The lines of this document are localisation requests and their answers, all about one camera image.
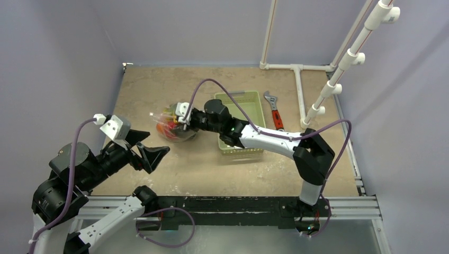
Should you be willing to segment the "clear zip top bag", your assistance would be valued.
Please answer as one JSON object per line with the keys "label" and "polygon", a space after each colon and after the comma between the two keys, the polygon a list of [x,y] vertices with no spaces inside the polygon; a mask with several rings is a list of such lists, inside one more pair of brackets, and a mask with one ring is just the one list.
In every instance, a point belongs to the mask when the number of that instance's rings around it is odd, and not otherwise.
{"label": "clear zip top bag", "polygon": [[196,132],[184,128],[184,123],[178,121],[179,116],[186,113],[188,106],[187,102],[178,102],[165,107],[160,113],[149,113],[156,122],[156,130],[161,137],[173,142],[184,142],[195,138]]}

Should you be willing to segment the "green plastic basket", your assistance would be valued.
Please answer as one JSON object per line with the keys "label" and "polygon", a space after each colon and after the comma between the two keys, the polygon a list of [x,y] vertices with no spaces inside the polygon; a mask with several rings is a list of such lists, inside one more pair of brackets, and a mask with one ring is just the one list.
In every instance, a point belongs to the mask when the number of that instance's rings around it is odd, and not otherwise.
{"label": "green plastic basket", "polygon": [[[216,93],[214,98],[220,99],[223,105],[229,109],[232,116],[245,120],[246,117],[235,105],[235,103],[238,103],[255,125],[266,127],[261,98],[258,91],[248,90],[231,92],[230,95],[233,99],[230,99],[229,95],[225,92]],[[218,147],[223,158],[233,161],[260,159],[264,152],[262,149],[231,147],[226,145],[222,140],[218,140]]]}

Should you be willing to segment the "orange toy pumpkin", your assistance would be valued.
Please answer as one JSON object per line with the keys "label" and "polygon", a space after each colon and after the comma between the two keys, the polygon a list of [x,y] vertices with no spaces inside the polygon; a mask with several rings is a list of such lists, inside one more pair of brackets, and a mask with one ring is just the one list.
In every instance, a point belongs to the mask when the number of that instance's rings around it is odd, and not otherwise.
{"label": "orange toy pumpkin", "polygon": [[169,124],[157,123],[156,130],[158,131],[159,134],[167,137],[172,135],[172,127]]}

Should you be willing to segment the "red toy tomato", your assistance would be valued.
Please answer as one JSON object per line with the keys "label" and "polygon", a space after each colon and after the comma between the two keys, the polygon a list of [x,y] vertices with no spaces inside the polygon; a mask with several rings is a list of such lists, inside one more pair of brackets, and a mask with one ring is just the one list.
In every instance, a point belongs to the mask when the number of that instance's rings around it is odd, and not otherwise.
{"label": "red toy tomato", "polygon": [[175,117],[168,117],[165,119],[165,129],[169,132],[174,132],[178,129],[179,122]]}

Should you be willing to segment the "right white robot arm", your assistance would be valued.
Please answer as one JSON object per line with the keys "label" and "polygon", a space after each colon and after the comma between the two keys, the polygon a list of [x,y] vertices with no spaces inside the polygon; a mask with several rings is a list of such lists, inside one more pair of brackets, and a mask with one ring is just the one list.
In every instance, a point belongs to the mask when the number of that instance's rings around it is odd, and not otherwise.
{"label": "right white robot arm", "polygon": [[263,128],[233,117],[219,99],[207,101],[204,110],[192,108],[187,102],[178,103],[175,115],[184,129],[217,133],[230,147],[262,149],[292,159],[303,180],[297,208],[303,215],[317,210],[335,152],[316,131],[287,133]]}

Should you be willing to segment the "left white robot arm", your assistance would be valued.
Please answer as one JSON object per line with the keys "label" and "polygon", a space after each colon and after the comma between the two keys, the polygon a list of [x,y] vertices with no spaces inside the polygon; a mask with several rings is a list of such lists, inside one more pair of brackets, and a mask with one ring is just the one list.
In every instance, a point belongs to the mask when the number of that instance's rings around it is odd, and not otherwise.
{"label": "left white robot arm", "polygon": [[146,147],[149,132],[130,130],[123,140],[109,141],[97,155],[82,142],[62,147],[49,165],[50,176],[33,194],[34,231],[29,253],[93,253],[110,235],[133,217],[152,216],[158,197],[147,186],[135,189],[100,221],[78,232],[71,231],[74,218],[88,202],[88,193],[126,165],[153,172],[169,147]]}

